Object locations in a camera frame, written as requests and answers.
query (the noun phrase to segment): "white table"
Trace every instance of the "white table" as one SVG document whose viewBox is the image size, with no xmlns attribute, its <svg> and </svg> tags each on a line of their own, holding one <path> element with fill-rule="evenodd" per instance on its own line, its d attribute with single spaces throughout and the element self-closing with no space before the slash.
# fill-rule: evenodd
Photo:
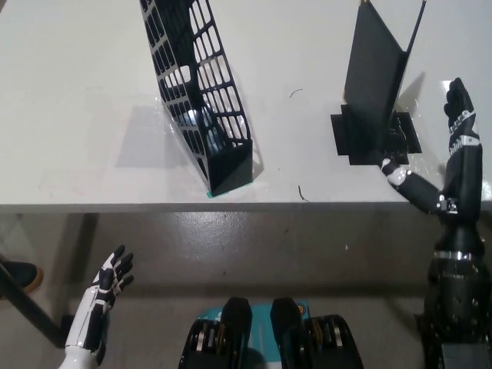
<svg viewBox="0 0 492 369">
<path fill-rule="evenodd" d="M 0 211 L 228 210 L 405 204 L 376 167 L 338 157 L 359 0 L 211 0 L 255 145 L 253 184 L 218 198 L 162 111 L 138 0 L 8 0 L 0 14 Z M 374 1 L 403 48 L 421 2 Z M 432 0 L 399 105 L 442 185 L 445 86 L 460 76 L 480 118 L 492 208 L 492 2 Z M 294 90 L 302 88 L 290 98 Z"/>
</svg>

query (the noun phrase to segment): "concrete floor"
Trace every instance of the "concrete floor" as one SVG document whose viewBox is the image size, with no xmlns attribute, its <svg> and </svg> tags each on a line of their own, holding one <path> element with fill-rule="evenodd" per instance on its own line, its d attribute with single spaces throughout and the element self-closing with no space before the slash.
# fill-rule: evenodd
<svg viewBox="0 0 492 369">
<path fill-rule="evenodd" d="M 2 215 L 0 254 L 43 267 L 33 298 L 59 318 L 75 311 L 115 247 L 135 253 L 135 283 L 112 311 L 106 368 L 177 367 L 195 317 L 234 294 L 307 299 L 313 315 L 346 318 L 366 368 L 410 369 L 422 367 L 412 314 L 439 230 L 416 211 Z M 7 301 L 0 317 L 2 367 L 62 362 Z"/>
</svg>

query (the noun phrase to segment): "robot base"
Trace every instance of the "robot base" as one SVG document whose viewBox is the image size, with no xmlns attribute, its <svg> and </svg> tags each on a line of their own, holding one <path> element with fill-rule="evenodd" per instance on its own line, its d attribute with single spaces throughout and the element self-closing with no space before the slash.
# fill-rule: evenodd
<svg viewBox="0 0 492 369">
<path fill-rule="evenodd" d="M 485 343 L 446 343 L 436 335 L 432 324 L 423 316 L 416 315 L 418 330 L 424 346 L 427 369 L 491 369 L 492 352 Z"/>
</svg>

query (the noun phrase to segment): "table leg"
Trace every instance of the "table leg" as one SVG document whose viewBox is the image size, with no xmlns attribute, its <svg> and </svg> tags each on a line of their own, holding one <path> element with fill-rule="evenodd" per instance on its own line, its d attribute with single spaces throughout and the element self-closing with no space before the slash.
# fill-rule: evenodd
<svg viewBox="0 0 492 369">
<path fill-rule="evenodd" d="M 23 290 L 0 263 L 0 294 L 7 298 L 38 331 L 57 348 L 63 348 L 67 334 Z"/>
</svg>

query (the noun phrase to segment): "grid pattern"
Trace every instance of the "grid pattern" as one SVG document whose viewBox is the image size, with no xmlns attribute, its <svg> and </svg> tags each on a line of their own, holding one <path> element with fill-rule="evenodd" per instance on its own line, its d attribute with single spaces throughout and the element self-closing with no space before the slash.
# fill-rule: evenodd
<svg viewBox="0 0 492 369">
<path fill-rule="evenodd" d="M 207 158 L 251 140 L 208 0 L 140 0 L 162 101 L 209 178 Z"/>
</svg>

